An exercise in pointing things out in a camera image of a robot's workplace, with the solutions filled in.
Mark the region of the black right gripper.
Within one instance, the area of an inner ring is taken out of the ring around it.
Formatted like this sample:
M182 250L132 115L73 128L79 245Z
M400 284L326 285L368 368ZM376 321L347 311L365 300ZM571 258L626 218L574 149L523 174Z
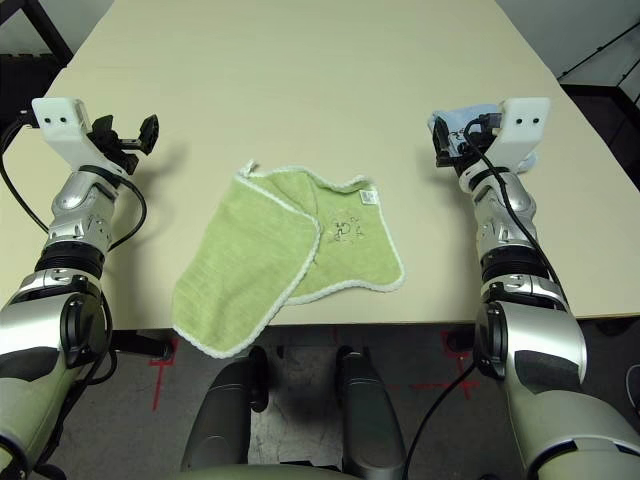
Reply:
M431 132L437 168L453 168L456 173L463 173L481 160L480 155L467 141L463 140L457 146L449 143L447 123L438 115L432 120Z

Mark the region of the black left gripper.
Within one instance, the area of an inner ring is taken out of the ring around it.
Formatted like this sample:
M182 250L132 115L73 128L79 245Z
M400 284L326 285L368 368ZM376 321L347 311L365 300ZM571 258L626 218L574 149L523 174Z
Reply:
M93 122L88 134L91 142L112 163L132 175L139 162L134 151L151 153L159 137L159 119L152 114L144 119L138 139L121 139L113 129L113 115L105 115Z

